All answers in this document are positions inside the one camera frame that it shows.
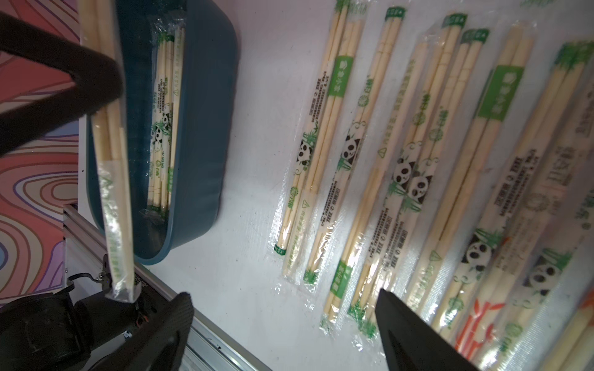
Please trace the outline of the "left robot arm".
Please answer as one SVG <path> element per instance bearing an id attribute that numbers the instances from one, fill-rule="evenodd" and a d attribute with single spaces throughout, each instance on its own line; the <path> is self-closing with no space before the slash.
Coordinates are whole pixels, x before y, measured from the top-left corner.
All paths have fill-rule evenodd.
<path id="1" fill-rule="evenodd" d="M 1 16 L 1 48 L 14 56 L 61 70 L 75 85 L 66 91 L 6 111 L 1 151 L 8 153 L 82 115 L 96 113 L 123 94 L 114 59 L 114 22 L 101 21 L 99 44 L 79 46 L 8 14 Z M 1 310 L 1 368 L 80 370 L 91 352 L 131 329 L 139 317 L 140 288 L 115 288 L 72 301 L 68 289 L 33 295 Z"/>

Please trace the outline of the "red green chopstick pack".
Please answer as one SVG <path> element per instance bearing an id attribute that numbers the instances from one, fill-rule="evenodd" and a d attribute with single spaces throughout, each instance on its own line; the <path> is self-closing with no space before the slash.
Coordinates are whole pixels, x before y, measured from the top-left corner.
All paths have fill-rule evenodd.
<path id="1" fill-rule="evenodd" d="M 583 298 L 539 370 L 591 370 L 592 361 L 593 288 Z"/>

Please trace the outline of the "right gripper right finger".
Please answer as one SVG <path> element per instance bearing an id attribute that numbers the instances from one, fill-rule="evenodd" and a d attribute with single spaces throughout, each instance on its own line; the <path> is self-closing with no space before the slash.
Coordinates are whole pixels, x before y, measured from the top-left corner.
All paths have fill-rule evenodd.
<path id="1" fill-rule="evenodd" d="M 393 293 L 380 290 L 374 314 L 388 369 L 476 369 Z"/>

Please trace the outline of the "plain green text pack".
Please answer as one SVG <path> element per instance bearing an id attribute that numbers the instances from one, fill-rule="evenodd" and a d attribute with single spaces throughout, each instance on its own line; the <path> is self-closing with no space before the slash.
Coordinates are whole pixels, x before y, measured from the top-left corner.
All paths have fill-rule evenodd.
<path id="1" fill-rule="evenodd" d="M 329 334 L 334 330 L 343 297 L 362 249 L 362 239 L 367 229 L 379 189 L 391 163 L 398 137 L 407 118 L 417 86 L 424 72 L 432 43 L 425 38 L 415 47 L 405 70 L 402 84 L 391 110 L 384 136 L 375 157 L 362 200 L 357 209 L 351 231 L 332 279 L 329 295 L 323 309 L 320 329 Z"/>

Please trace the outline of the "teal storage box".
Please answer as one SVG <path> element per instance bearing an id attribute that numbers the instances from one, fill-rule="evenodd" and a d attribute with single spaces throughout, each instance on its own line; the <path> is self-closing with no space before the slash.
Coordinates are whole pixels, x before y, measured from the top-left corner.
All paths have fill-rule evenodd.
<path id="1" fill-rule="evenodd" d="M 118 1 L 125 71 L 128 168 L 136 261 L 153 265 L 205 233 L 217 218 L 235 100 L 240 47 L 212 1 Z M 172 205 L 166 222 L 143 216 L 149 171 L 153 45 L 150 22 L 172 11 L 187 20 Z"/>

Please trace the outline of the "slim panda chopstick pack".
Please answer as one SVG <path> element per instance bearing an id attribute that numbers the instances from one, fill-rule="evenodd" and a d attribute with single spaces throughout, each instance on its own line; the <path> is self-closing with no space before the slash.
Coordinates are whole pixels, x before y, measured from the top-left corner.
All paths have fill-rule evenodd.
<path id="1" fill-rule="evenodd" d="M 329 240 L 334 234 L 338 214 L 348 190 L 354 167 L 364 144 L 369 121 L 374 113 L 374 106 L 381 91 L 386 70 L 391 59 L 394 45 L 405 18 L 407 9 L 404 6 L 391 6 L 385 13 L 380 39 L 378 40 L 374 58 L 366 76 L 363 91 L 357 100 L 357 110 L 346 134 L 340 150 L 337 169 L 331 182 L 316 238 L 309 255 L 303 284 L 311 292 L 317 289 L 322 275 L 323 262 L 329 250 Z"/>

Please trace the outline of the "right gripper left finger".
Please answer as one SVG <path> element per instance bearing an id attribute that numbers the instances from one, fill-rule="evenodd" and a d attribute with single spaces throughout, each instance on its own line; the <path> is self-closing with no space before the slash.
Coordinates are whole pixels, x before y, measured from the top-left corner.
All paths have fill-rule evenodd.
<path id="1" fill-rule="evenodd" d="M 178 370 L 194 317 L 190 294 L 170 301 L 131 340 L 98 362 L 93 370 Z"/>

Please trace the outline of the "green band pack table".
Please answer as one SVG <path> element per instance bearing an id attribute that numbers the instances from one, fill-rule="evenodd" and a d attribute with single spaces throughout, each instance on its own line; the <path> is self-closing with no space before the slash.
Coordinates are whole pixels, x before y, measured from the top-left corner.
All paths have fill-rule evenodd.
<path id="1" fill-rule="evenodd" d="M 513 24 L 503 51 L 490 71 L 458 161 L 409 282 L 405 303 L 418 315 L 453 243 L 480 172 L 521 83 L 534 43 L 535 33 L 527 24 Z"/>

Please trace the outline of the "green band pack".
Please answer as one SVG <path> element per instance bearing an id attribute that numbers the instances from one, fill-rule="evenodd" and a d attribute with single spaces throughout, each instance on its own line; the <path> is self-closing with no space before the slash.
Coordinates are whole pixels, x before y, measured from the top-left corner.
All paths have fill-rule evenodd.
<path id="1" fill-rule="evenodd" d="M 133 304 L 141 289 L 135 283 L 125 74 L 116 7 L 114 1 L 79 1 L 77 7 L 81 45 L 115 62 L 114 75 L 119 79 L 116 98 L 91 116 L 91 125 L 112 281 L 107 297 Z"/>
<path id="2" fill-rule="evenodd" d="M 351 76 L 354 54 L 367 17 L 369 1 L 337 1 L 320 71 L 312 93 L 296 153 L 292 185 L 274 252 L 283 258 L 282 276 L 289 278 L 299 257 L 300 239 L 308 227 L 312 195 L 323 178 L 341 102 Z"/>

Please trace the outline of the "twin panda chopstick pack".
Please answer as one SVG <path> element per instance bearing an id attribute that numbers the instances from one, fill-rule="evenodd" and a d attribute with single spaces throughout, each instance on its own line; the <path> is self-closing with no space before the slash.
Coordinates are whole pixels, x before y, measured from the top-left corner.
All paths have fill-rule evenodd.
<path id="1" fill-rule="evenodd" d="M 349 307 L 348 313 L 358 329 L 370 339 L 377 334 L 377 295 L 381 288 L 390 286 L 406 238 L 413 229 L 406 217 L 422 211 L 443 143 L 490 34 L 489 29 L 467 29 L 467 18 L 465 13 L 453 13 L 442 24 L 447 34 L 439 43 L 439 62 L 413 115 Z"/>

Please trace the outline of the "green bamboo chopstick pack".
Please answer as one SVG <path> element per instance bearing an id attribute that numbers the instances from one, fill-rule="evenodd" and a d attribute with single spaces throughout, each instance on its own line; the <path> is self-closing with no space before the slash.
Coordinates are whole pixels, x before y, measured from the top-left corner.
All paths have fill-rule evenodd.
<path id="1" fill-rule="evenodd" d="M 500 370 L 521 341 L 548 294 L 561 281 L 574 253 L 593 229 L 593 191 L 589 190 L 567 229 L 546 242 L 512 297 L 508 312 L 487 344 L 473 358 L 482 370 Z"/>

